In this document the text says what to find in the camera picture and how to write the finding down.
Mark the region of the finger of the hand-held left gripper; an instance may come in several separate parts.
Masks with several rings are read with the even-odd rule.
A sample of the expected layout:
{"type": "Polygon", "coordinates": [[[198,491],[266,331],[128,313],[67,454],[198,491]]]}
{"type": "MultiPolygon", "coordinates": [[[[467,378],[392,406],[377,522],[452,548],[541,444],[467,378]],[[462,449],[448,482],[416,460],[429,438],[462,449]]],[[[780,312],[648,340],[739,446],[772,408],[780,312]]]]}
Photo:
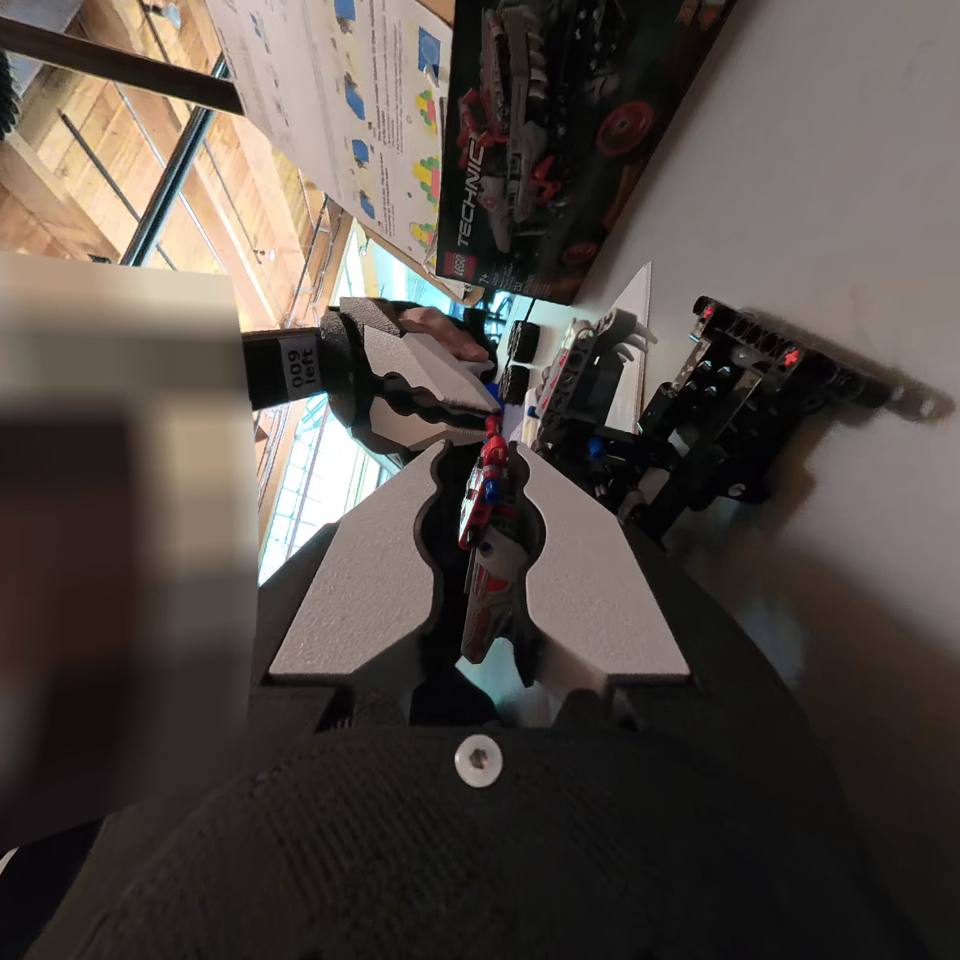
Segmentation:
{"type": "Polygon", "coordinates": [[[367,325],[364,349],[375,377],[402,381],[415,396],[428,395],[455,412],[499,411],[498,402],[480,380],[425,333],[393,335],[367,325]]]}
{"type": "Polygon", "coordinates": [[[370,429],[381,440],[405,450],[423,451],[440,441],[472,447],[487,438],[492,399],[476,403],[441,402],[426,395],[379,395],[370,403],[370,429]]]}

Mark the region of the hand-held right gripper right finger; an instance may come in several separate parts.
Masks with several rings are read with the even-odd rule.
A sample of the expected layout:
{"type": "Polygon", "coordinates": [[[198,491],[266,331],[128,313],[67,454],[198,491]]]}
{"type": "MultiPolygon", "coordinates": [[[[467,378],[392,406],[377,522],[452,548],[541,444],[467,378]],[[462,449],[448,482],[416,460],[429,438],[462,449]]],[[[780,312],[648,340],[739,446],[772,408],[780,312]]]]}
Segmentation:
{"type": "Polygon", "coordinates": [[[548,726],[585,690],[691,679],[674,632],[616,516],[527,444],[510,445],[529,552],[518,577],[514,656],[532,684],[510,705],[518,726],[548,726]]]}

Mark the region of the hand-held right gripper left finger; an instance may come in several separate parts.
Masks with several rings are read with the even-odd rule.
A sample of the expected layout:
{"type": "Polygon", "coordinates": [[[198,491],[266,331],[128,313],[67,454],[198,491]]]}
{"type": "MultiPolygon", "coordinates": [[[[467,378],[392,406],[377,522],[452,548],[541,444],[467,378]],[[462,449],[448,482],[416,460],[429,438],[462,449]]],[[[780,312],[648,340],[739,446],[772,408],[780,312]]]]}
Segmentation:
{"type": "Polygon", "coordinates": [[[342,517],[270,663],[273,682],[382,693],[409,711],[442,606],[423,526],[451,448],[433,443],[342,517]]]}

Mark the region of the black grey toy brick vehicle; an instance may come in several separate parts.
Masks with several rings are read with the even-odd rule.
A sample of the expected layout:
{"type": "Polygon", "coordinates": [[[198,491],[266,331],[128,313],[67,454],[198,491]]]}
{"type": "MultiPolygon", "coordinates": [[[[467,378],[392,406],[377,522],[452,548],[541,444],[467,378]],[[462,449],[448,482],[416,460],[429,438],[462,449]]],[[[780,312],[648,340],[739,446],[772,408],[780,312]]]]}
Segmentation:
{"type": "MultiPolygon", "coordinates": [[[[756,505],[771,495],[774,462],[822,410],[890,409],[936,423],[958,398],[894,374],[822,339],[709,296],[693,307],[693,347],[678,374],[645,405],[637,433],[606,426],[636,316],[619,309],[570,325],[527,400],[522,443],[618,520],[627,540],[655,545],[687,512],[718,499],[756,505]]],[[[511,446],[489,438],[462,502],[460,543],[474,559],[472,588],[491,574],[510,591],[506,609],[472,610],[462,654],[481,663],[493,638],[515,649],[519,577],[529,552],[511,446]]]]}

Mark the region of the grey desk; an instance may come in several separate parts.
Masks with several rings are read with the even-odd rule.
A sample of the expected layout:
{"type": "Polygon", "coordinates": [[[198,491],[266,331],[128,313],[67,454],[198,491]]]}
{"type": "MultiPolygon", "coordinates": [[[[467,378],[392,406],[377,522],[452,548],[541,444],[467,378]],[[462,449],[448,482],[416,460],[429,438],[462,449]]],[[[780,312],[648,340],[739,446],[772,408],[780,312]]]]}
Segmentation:
{"type": "Polygon", "coordinates": [[[669,553],[792,688],[937,958],[958,958],[958,2],[738,2],[563,328],[650,263],[645,396],[700,295],[918,393],[817,414],[669,553]]]}

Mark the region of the white instruction booklet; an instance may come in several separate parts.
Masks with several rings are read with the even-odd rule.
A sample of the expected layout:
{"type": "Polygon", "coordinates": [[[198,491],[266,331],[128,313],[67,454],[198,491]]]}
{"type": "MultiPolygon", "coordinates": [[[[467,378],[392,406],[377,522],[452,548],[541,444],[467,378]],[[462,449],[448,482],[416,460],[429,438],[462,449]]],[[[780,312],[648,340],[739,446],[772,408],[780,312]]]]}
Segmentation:
{"type": "Polygon", "coordinates": [[[606,416],[606,427],[637,434],[638,422],[644,409],[646,356],[649,348],[658,342],[650,327],[652,263],[646,263],[633,277],[608,314],[619,309],[633,314],[637,330],[633,339],[619,348],[623,367],[606,416]]]}

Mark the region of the black toy set box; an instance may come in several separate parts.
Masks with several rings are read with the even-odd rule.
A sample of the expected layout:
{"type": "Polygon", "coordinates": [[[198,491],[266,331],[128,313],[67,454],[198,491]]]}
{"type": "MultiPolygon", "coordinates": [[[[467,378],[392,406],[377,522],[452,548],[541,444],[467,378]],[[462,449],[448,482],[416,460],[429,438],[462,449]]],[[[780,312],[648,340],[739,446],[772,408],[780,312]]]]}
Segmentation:
{"type": "Polygon", "coordinates": [[[735,6],[457,2],[438,276],[571,305],[735,6]]]}

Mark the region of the printed instruction board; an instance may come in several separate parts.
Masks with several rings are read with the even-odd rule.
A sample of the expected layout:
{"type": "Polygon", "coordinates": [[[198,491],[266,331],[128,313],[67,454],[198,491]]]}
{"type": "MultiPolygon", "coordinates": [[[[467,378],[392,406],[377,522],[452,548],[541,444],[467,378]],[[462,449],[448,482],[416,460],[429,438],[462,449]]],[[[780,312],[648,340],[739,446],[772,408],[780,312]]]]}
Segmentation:
{"type": "Polygon", "coordinates": [[[454,3],[206,6],[246,118],[373,240],[478,303],[437,269],[454,3]]]}

